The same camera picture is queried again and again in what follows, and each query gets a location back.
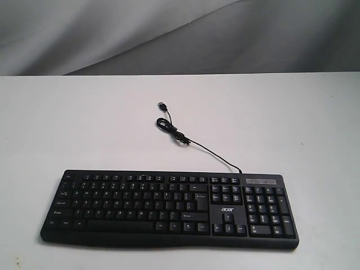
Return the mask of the black acer keyboard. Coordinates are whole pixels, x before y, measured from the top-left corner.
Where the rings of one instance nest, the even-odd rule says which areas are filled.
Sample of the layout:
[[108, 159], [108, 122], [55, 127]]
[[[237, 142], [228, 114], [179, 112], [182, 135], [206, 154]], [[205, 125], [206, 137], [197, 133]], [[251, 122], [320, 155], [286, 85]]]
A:
[[66, 170], [40, 236], [106, 247], [299, 245], [280, 175]]

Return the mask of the grey backdrop cloth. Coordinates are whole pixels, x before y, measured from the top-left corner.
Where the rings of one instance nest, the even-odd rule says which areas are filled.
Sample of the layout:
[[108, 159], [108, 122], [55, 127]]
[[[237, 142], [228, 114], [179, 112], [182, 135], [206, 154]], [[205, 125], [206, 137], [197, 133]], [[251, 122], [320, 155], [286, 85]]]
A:
[[358, 1], [2, 1], [2, 75], [359, 70]]

